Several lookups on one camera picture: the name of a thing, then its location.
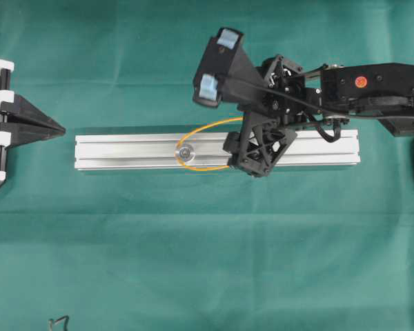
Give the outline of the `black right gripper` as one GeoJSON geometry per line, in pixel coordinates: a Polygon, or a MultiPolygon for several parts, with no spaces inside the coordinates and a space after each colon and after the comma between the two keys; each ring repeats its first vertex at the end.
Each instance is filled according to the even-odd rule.
{"type": "Polygon", "coordinates": [[[228,133],[223,149],[230,154],[227,166],[252,177],[265,177],[290,148],[299,130],[312,128],[323,136],[322,122],[315,118],[318,109],[315,91],[306,87],[309,79],[322,73],[320,66],[308,72],[295,62],[277,55],[255,67],[260,83],[248,77],[228,75],[232,87],[250,92],[237,100],[243,112],[239,132],[228,133]]]}

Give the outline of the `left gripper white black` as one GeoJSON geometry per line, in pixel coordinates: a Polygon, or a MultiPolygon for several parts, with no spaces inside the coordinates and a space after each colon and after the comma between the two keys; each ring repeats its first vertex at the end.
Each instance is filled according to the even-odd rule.
{"type": "Polygon", "coordinates": [[[66,133],[63,126],[10,89],[14,63],[0,59],[0,183],[6,180],[6,148],[46,141],[66,133]]]}

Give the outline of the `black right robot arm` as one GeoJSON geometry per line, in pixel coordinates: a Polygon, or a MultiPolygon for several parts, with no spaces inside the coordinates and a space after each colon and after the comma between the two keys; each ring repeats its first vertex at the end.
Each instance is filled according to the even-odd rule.
{"type": "Polygon", "coordinates": [[[276,56],[243,77],[228,73],[224,99],[243,112],[241,130],[226,137],[228,165],[265,177],[299,132],[335,143],[352,119],[379,121],[394,137],[414,136],[414,65],[322,65],[304,72],[276,56]]]}

